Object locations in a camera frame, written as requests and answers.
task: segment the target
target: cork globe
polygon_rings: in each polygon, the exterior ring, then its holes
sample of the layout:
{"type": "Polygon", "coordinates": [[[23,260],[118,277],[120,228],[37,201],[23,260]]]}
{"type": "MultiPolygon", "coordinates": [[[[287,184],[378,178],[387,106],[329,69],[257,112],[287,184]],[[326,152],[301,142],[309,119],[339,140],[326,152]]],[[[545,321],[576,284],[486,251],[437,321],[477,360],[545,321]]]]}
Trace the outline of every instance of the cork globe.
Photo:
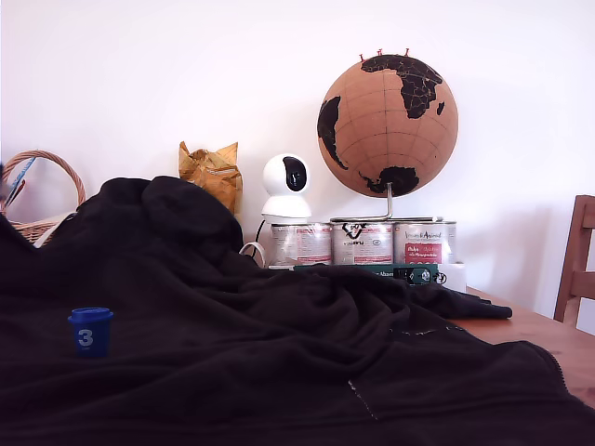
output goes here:
{"type": "Polygon", "coordinates": [[[326,165],[364,195],[405,195],[432,181],[456,143],[458,112],[444,79],[421,60],[379,55],[326,93],[318,143],[326,165]]]}

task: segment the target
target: chair backrest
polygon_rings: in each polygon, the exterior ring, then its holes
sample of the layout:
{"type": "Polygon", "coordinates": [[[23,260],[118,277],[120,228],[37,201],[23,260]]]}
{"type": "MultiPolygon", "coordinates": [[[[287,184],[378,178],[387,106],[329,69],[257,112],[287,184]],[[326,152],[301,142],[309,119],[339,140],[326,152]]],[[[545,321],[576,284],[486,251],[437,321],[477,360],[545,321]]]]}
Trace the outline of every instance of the chair backrest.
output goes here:
{"type": "Polygon", "coordinates": [[[595,197],[576,195],[554,319],[576,326],[580,298],[595,299],[595,272],[587,271],[588,249],[595,229],[595,197]]]}

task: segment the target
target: security camera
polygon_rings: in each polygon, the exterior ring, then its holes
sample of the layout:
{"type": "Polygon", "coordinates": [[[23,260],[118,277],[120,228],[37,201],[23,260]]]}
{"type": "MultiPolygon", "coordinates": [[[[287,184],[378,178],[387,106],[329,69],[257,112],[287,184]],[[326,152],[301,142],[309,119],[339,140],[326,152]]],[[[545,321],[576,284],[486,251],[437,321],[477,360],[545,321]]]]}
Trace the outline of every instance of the security camera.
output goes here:
{"type": "Polygon", "coordinates": [[[271,196],[262,208],[268,223],[307,222],[311,210],[302,193],[310,185],[310,172],[304,160],[289,153],[272,157],[264,166],[262,182],[271,196]]]}

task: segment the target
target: metal tin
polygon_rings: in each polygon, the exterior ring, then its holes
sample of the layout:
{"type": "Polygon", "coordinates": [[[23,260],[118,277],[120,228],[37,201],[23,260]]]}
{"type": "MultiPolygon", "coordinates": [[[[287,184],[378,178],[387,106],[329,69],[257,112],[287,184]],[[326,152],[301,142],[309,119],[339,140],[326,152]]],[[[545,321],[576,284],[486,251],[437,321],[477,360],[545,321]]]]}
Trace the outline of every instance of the metal tin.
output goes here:
{"type": "Polygon", "coordinates": [[[334,265],[379,265],[392,263],[392,223],[333,223],[334,265]]]}
{"type": "Polygon", "coordinates": [[[331,225],[271,225],[272,254],[270,266],[314,265],[331,263],[331,225]]]}
{"type": "Polygon", "coordinates": [[[399,222],[394,225],[396,263],[455,263],[456,222],[399,222]]]}

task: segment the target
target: blue cup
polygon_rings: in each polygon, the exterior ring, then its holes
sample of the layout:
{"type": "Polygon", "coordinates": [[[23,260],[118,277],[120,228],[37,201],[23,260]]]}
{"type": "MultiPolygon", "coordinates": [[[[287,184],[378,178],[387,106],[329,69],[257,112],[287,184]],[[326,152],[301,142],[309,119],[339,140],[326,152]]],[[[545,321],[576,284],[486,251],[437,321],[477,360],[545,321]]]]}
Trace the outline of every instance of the blue cup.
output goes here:
{"type": "Polygon", "coordinates": [[[68,322],[73,325],[78,356],[100,358],[108,356],[110,322],[113,313],[108,308],[78,308],[68,322]]]}

